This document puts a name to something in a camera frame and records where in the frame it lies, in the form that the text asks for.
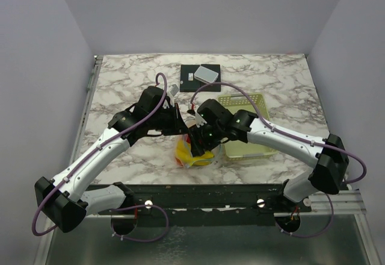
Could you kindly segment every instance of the white wall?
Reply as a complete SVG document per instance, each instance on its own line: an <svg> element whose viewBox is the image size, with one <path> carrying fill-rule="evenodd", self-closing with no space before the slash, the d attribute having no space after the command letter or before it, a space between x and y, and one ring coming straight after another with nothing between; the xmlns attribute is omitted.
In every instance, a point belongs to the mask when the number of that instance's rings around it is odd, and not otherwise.
<svg viewBox="0 0 385 265"><path fill-rule="evenodd" d="M94 54L309 53L338 0L66 0Z"/></svg>
<svg viewBox="0 0 385 265"><path fill-rule="evenodd" d="M0 15L0 263L32 264L34 183L68 164L94 60L64 0Z"/></svg>
<svg viewBox="0 0 385 265"><path fill-rule="evenodd" d="M368 165L358 183L385 262L385 0L340 0L308 61L329 128ZM351 160L352 177L361 173Z"/></svg>

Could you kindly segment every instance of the yellow basket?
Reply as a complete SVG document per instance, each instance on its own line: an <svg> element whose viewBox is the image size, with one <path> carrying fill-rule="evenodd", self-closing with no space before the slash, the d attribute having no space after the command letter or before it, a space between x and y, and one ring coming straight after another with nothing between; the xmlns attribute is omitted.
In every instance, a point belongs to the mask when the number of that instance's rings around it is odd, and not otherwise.
<svg viewBox="0 0 385 265"><path fill-rule="evenodd" d="M262 116L270 120L269 112L266 107L265 98L261 93L249 94L251 99L257 105ZM236 113L238 110L247 110L255 113L253 106L245 98L244 95L223 95L218 97L218 102L226 107L231 113ZM277 153L275 149L267 146L256 145L254 143L243 143L239 140L224 144L226 159L229 161L250 160L255 158L268 158Z"/></svg>

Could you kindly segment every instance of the marble table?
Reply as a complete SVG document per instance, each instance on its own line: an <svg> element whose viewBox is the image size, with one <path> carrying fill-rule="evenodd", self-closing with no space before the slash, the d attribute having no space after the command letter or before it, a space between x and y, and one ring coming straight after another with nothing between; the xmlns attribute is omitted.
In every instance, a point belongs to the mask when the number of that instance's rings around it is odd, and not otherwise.
<svg viewBox="0 0 385 265"><path fill-rule="evenodd" d="M163 72L169 84L179 83L180 64L220 64L222 81L246 92L265 96L271 120L302 133L327 137L328 128L305 56L147 54L108 55L103 59L90 115L82 141L83 153L106 128L113 115L124 110L154 85ZM196 104L221 94L236 93L223 87L221 93L199 93ZM184 118L192 93L178 93L176 101ZM226 161L220 158L206 167L184 169L174 160L175 137L144 138L116 158L94 184L265 184L281 183L304 172L302 162L282 153L268 159Z"/></svg>

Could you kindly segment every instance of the metal sheet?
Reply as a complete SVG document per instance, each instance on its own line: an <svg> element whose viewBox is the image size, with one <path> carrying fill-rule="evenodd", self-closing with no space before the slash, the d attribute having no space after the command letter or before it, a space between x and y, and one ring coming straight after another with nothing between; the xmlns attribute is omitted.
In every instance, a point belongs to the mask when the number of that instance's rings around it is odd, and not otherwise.
<svg viewBox="0 0 385 265"><path fill-rule="evenodd" d="M303 216L298 230L310 234L328 216ZM150 238L162 228L138 228L135 237ZM71 233L56 231L47 264L369 264L354 216L337 215L324 235L297 239L276 227L172 227L155 243L111 237L109 218L87 218Z"/></svg>

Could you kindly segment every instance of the black metal base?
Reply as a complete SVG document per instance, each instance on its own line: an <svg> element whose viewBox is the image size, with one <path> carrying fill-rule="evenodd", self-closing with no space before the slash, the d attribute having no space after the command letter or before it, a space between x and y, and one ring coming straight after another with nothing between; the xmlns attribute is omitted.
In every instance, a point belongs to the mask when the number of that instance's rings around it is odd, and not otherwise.
<svg viewBox="0 0 385 265"><path fill-rule="evenodd" d="M91 185L96 190L106 185ZM136 204L151 200L162 207L170 219L170 226L234 226L259 225L274 226L274 213L291 213L296 205L301 212L311 211L310 207L299 204L282 203L280 188L282 184L255 185L128 185L134 192ZM100 212L112 214L112 223L120 228L122 222L132 226L137 220L134 210L119 212ZM115 215L128 215L127 218ZM139 209L140 226L164 226L163 214L155 209Z"/></svg>

